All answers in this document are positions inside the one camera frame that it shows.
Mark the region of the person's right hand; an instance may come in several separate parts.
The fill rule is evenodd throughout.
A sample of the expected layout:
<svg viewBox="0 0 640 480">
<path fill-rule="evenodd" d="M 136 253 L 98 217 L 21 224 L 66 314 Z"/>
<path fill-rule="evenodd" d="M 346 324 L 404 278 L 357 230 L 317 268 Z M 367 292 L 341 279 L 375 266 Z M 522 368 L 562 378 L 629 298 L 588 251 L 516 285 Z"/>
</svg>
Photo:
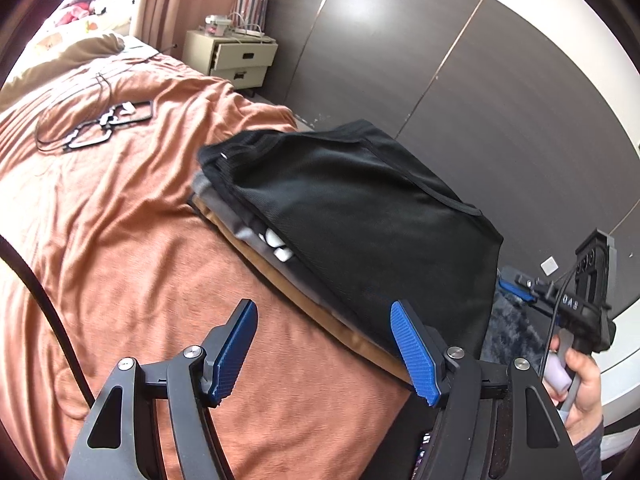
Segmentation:
<svg viewBox="0 0 640 480">
<path fill-rule="evenodd" d="M 565 401 L 570 390 L 564 386 L 570 383 L 567 372 L 559 364 L 552 353 L 558 352 L 560 338 L 554 335 L 550 342 L 548 360 L 544 369 L 544 388 L 547 389 L 554 404 Z M 580 380 L 574 401 L 564 422 L 566 432 L 574 445 L 589 437 L 603 422 L 601 403 L 601 372 L 596 361 L 573 348 L 564 352 L 565 366 L 572 370 Z"/>
</svg>

